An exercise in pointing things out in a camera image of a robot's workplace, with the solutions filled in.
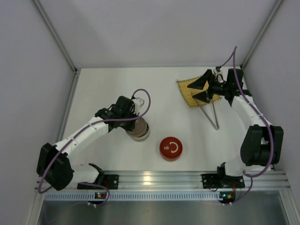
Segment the grey round lid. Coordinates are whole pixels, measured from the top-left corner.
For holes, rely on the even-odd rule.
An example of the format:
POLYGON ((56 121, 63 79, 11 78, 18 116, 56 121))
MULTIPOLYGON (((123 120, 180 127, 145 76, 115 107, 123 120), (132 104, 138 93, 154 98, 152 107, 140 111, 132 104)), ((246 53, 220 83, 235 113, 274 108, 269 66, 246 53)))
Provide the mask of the grey round lid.
POLYGON ((144 118, 135 121, 135 127, 132 131, 126 131, 130 137, 142 137, 148 132, 148 124, 144 118))

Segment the red-banded steel bowl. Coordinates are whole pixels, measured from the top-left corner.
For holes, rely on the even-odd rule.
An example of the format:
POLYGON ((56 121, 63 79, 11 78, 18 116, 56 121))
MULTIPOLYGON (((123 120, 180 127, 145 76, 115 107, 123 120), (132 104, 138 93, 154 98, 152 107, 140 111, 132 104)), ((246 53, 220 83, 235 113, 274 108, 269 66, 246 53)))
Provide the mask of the red-banded steel bowl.
POLYGON ((162 157, 164 160, 168 161, 168 162, 174 162, 174 161, 176 161, 176 160, 178 160, 178 159, 180 158, 180 156, 178 156, 178 157, 167 157, 167 156, 165 156, 165 155, 161 155, 161 157, 162 157))

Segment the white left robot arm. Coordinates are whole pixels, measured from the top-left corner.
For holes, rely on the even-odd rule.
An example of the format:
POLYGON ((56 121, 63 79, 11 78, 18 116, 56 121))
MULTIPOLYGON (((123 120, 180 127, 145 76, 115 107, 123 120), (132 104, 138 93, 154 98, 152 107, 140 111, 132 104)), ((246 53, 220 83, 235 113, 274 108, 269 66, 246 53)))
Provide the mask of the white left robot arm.
POLYGON ((103 171, 93 163, 79 165, 76 158, 99 137, 115 128, 131 131, 143 105, 141 98, 120 96, 115 104, 98 110, 89 122, 67 138, 53 145, 43 145, 37 164, 40 184, 46 181, 58 191, 72 182, 101 184, 103 171))

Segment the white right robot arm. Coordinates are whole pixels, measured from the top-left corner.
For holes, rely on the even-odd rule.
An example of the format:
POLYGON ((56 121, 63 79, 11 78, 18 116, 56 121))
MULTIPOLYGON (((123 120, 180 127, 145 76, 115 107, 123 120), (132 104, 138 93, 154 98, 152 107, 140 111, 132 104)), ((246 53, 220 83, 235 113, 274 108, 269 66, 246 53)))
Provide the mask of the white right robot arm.
POLYGON ((258 110, 250 91, 243 88, 243 76, 243 70, 230 68, 225 80, 217 67, 208 69, 187 85, 192 90, 199 90, 192 95, 193 100, 199 102, 208 104, 213 102, 214 96, 223 96, 244 124, 247 132, 239 155, 220 166, 229 177, 242 176, 260 166, 264 173, 270 165, 278 164, 284 138, 282 127, 272 125, 258 110))

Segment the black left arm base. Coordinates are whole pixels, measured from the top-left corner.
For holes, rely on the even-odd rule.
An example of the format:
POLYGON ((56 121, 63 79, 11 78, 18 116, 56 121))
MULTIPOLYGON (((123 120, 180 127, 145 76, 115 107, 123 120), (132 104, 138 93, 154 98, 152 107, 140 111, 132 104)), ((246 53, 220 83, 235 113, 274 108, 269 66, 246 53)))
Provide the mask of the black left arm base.
POLYGON ((103 189, 102 187, 96 187, 95 185, 101 185, 109 190, 118 189, 119 185, 119 175, 118 174, 102 174, 99 175, 96 180, 92 183, 93 186, 84 184, 83 182, 77 184, 77 189, 79 190, 89 190, 89 189, 103 189))

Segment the red round lid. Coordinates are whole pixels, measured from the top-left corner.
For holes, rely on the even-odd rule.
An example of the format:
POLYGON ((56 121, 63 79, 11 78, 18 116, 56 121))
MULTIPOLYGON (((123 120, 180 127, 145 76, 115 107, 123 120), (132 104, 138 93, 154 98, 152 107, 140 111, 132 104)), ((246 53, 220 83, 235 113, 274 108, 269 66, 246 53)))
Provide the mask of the red round lid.
POLYGON ((178 157, 183 152, 183 145, 176 137, 166 137, 160 142, 159 152, 170 158, 178 157))

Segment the grey-banded steel bowl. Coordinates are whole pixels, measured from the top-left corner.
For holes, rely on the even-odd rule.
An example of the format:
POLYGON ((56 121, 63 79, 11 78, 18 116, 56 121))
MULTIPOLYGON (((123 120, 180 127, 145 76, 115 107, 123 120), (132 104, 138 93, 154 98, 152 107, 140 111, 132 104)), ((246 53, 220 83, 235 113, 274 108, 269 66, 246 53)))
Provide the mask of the grey-banded steel bowl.
POLYGON ((141 142, 146 140, 150 135, 150 130, 147 130, 143 135, 141 135, 140 137, 131 137, 132 140, 136 141, 136 142, 141 142))

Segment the steel serving tongs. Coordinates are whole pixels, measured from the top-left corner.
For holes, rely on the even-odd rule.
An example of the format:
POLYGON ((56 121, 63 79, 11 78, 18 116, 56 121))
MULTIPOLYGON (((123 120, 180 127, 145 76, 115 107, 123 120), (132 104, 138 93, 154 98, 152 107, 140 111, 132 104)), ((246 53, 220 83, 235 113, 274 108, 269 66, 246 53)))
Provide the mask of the steel serving tongs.
POLYGON ((213 126, 213 128, 215 130, 219 130, 220 128, 220 125, 219 125, 219 122, 218 122, 218 117, 217 117, 217 112, 216 112, 216 108, 215 108, 215 99, 214 99, 214 96, 212 98, 207 98, 207 101, 208 102, 204 102, 204 101, 201 101, 197 98, 194 98, 193 96, 194 95, 198 95, 198 93, 196 93, 195 91, 192 91, 191 92, 191 96, 192 96, 192 99, 195 101, 196 105, 198 108, 200 108, 201 112, 204 114, 204 116, 208 119, 208 121, 210 122, 210 124, 213 126), (213 115, 213 118, 212 119, 208 113, 205 111, 204 109, 204 106, 205 105, 211 105, 211 108, 212 108, 212 115, 213 115))

